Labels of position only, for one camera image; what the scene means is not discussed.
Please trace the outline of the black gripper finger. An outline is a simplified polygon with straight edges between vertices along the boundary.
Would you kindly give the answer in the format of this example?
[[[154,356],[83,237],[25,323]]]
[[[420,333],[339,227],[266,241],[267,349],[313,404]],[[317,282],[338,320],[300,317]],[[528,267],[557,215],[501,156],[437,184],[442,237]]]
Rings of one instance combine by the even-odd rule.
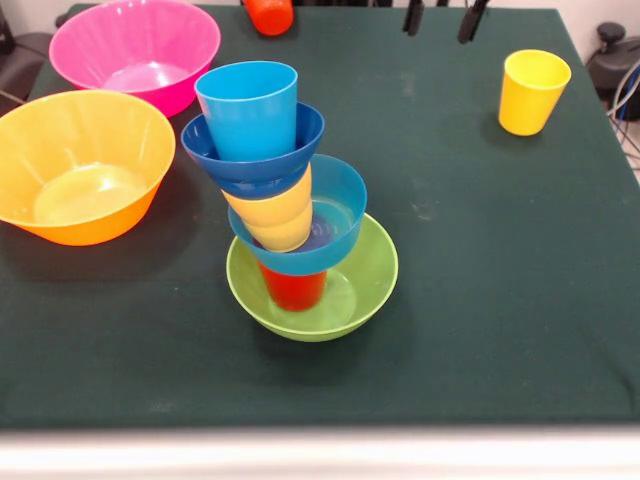
[[[420,28],[425,5],[423,0],[410,0],[407,5],[402,31],[415,36]]]
[[[457,39],[461,44],[467,44],[474,40],[488,4],[489,0],[475,0],[466,9],[457,35]]]

